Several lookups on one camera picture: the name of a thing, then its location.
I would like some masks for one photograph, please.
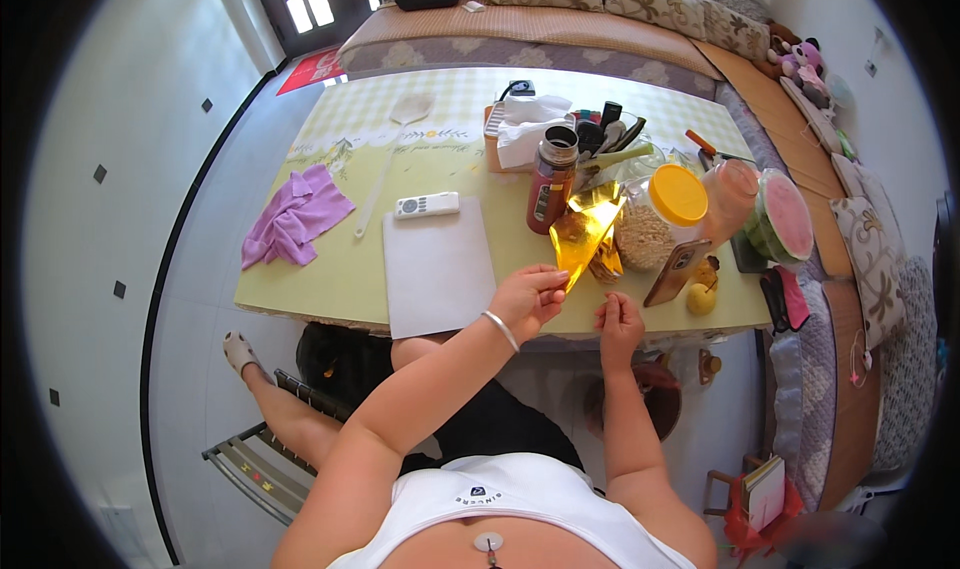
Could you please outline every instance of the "air conditioner remote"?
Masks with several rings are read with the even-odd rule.
[[[396,202],[396,218],[416,216],[452,215],[460,212],[460,194],[443,191],[428,196],[401,198]]]

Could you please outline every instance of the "watermelon slice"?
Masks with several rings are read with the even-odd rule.
[[[774,168],[763,171],[759,185],[756,205],[743,226],[747,239],[770,261],[805,262],[813,252],[813,224],[800,191]]]

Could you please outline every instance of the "tissue box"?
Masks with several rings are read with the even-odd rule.
[[[487,106],[484,109],[483,142],[486,147],[486,170],[491,173],[529,173],[534,169],[533,158],[525,165],[509,168],[500,167],[500,156],[497,153],[497,134],[499,133],[500,123],[503,122],[503,114],[503,102],[496,102],[493,106]],[[567,113],[564,125],[570,129],[575,129],[577,118]]]

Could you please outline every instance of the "bracelet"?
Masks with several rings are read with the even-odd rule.
[[[507,341],[510,342],[510,346],[513,347],[514,352],[519,352],[521,350],[521,347],[517,346],[517,341],[514,339],[514,335],[510,333],[510,328],[507,327],[502,320],[500,320],[500,317],[490,311],[483,311],[481,314],[486,316],[487,319],[493,321],[494,325],[498,326],[500,331],[503,332],[503,335],[506,336]]]

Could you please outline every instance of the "red thermos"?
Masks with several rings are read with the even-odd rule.
[[[573,176],[577,168],[577,134],[569,127],[556,125],[543,134],[534,155],[527,226],[545,236],[550,226],[567,207]]]

